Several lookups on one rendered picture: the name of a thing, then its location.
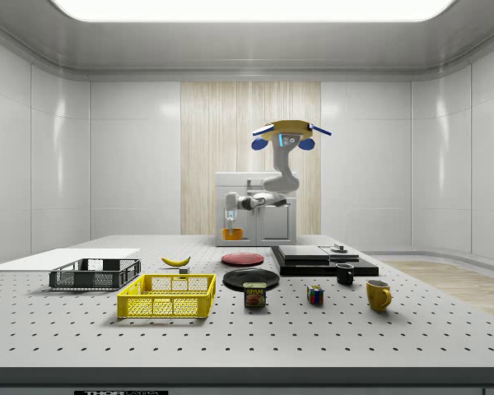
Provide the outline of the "red plate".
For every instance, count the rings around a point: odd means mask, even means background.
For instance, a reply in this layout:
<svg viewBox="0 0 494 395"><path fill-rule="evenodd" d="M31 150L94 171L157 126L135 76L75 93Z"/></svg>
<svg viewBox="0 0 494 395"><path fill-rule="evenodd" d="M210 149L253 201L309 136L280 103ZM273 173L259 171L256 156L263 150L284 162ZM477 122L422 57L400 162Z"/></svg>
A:
<svg viewBox="0 0 494 395"><path fill-rule="evenodd" d="M257 253L229 253L221 257L221 262L236 266L254 266L264 262L264 257Z"/></svg>

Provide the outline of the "white cabinet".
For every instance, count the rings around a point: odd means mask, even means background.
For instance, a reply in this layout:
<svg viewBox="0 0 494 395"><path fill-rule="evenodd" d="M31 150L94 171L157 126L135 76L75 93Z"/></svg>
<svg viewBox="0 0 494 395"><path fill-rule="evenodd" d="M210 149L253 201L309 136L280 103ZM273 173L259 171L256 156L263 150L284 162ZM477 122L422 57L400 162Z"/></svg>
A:
<svg viewBox="0 0 494 395"><path fill-rule="evenodd" d="M252 211L238 210L233 226L243 230L242 238L223 238L223 235L229 232L225 211L226 195L236 192L243 197L262 193L263 180L278 175L276 171L216 173L217 246L273 246L296 242L296 193L291 193L287 198L287 204L280 207L268 205Z"/></svg>

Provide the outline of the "black plate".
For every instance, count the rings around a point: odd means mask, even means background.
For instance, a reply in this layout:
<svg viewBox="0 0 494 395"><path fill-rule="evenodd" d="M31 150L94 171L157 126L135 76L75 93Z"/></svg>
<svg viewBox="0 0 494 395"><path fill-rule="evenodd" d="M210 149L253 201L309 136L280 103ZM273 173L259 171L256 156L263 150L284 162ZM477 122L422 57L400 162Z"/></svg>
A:
<svg viewBox="0 0 494 395"><path fill-rule="evenodd" d="M275 272L264 269L244 268L228 272L223 277L223 283L231 289L243 290L246 282L263 282L267 288L276 286L280 277Z"/></svg>

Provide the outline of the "flat-sided can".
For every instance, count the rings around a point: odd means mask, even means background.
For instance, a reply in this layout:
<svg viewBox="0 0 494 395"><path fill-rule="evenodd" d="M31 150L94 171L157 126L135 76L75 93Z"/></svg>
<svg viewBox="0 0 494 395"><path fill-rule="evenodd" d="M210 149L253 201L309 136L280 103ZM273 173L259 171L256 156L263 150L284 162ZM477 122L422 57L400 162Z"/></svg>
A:
<svg viewBox="0 0 494 395"><path fill-rule="evenodd" d="M245 307L264 307L266 305L265 282L244 282Z"/></svg>

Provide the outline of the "black stove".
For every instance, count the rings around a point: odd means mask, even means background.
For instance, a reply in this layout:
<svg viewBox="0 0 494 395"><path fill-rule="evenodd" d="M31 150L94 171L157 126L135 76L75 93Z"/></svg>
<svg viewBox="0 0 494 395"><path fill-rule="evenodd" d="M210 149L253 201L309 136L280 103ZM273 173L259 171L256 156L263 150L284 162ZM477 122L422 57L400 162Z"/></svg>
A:
<svg viewBox="0 0 494 395"><path fill-rule="evenodd" d="M378 276L379 268L343 246L280 245L271 250L282 276L335 276L336 265L354 266L355 276Z"/></svg>

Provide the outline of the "yellow basket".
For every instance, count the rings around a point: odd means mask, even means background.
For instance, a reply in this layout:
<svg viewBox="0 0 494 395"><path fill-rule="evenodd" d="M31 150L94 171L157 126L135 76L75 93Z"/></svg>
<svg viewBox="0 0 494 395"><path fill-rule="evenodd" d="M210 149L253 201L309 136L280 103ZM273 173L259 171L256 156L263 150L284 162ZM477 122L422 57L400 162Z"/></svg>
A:
<svg viewBox="0 0 494 395"><path fill-rule="evenodd" d="M117 294L120 318L206 318L214 274L143 274Z"/></svg>

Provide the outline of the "black mug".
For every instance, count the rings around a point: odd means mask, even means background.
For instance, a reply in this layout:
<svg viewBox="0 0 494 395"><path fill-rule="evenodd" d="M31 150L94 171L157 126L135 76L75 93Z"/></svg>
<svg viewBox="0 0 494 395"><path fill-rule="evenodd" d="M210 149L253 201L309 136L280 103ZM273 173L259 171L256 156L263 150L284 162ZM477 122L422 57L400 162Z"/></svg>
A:
<svg viewBox="0 0 494 395"><path fill-rule="evenodd" d="M349 286L354 280L354 266L350 263L337 263L336 274L339 284Z"/></svg>

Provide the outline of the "dark grey basket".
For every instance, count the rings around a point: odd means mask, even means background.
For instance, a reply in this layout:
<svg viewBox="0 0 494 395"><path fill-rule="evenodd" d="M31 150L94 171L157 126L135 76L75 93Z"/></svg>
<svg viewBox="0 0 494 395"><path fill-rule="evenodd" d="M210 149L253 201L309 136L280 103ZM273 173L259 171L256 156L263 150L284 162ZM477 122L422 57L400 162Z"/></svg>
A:
<svg viewBox="0 0 494 395"><path fill-rule="evenodd" d="M49 286L65 290L117 290L141 271L141 260L82 258L49 273Z"/></svg>

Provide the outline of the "yellow mug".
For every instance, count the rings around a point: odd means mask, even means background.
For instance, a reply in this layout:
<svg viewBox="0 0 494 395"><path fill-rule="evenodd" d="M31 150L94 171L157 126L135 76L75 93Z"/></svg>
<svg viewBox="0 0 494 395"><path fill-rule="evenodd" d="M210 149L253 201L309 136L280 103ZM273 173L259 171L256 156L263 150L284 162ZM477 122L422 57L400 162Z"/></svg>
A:
<svg viewBox="0 0 494 395"><path fill-rule="evenodd" d="M374 311L385 311L392 301L390 285L380 280L368 280L366 293L370 308Z"/></svg>

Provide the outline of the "white board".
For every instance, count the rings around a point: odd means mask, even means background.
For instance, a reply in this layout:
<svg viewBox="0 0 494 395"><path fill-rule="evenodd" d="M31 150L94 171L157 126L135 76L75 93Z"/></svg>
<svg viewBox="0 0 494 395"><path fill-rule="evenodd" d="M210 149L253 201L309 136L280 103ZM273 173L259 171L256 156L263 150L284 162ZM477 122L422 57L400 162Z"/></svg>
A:
<svg viewBox="0 0 494 395"><path fill-rule="evenodd" d="M139 249L54 249L0 264L0 271L51 271L81 258L126 258Z"/></svg>

